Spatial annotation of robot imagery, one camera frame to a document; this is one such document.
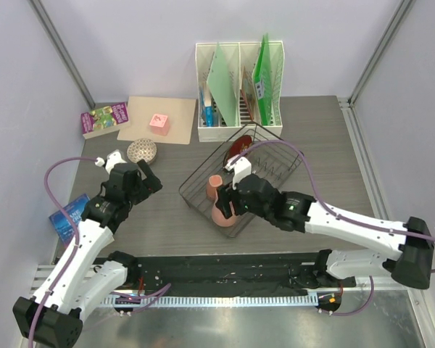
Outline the pink plastic tumbler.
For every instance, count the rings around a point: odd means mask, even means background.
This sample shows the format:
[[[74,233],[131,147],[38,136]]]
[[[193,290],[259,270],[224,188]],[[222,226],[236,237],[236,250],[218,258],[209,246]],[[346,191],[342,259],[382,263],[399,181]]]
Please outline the pink plastic tumbler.
[[[216,204],[212,206],[211,210],[211,217],[212,221],[223,228],[229,228],[236,224],[237,217],[235,215],[230,216],[229,218],[226,218],[224,214],[218,209]]]

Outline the brown patterned ceramic bowl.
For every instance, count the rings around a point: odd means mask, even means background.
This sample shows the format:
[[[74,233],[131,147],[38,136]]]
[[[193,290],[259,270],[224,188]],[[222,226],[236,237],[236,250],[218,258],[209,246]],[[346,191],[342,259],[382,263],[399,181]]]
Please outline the brown patterned ceramic bowl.
[[[144,160],[147,164],[152,164],[157,158],[157,145],[151,139],[137,139],[128,146],[127,156],[134,163]]]

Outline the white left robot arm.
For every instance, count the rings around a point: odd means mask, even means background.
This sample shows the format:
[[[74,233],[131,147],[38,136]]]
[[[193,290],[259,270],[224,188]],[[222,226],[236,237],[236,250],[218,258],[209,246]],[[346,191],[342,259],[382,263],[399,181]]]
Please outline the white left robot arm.
[[[120,286],[132,289],[139,282],[138,258],[124,252],[111,253],[90,279],[86,274],[132,208],[162,184],[147,162],[127,163],[119,152],[111,153],[104,167],[109,178],[85,205],[59,262],[31,297],[19,297],[12,308],[30,347],[73,347],[84,322],[109,293]]]

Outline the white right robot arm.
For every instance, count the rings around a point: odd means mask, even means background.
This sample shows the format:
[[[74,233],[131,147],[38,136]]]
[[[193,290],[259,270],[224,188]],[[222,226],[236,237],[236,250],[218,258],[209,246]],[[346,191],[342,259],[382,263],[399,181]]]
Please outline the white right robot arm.
[[[357,244],[354,252],[323,250],[313,278],[321,286],[352,276],[389,273],[403,286],[428,289],[434,256],[426,222],[379,220],[322,204],[313,196],[279,191],[255,174],[217,189],[215,206],[225,218],[251,213],[282,231],[331,236]]]

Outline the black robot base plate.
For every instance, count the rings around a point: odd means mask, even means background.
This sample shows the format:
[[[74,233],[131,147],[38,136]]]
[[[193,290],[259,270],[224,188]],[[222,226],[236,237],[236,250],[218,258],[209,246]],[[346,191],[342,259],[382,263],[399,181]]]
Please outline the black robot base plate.
[[[350,276],[338,280],[322,266],[325,250],[316,253],[210,254],[137,257],[125,289],[152,294],[169,285],[174,297],[277,297],[309,290],[354,288]]]

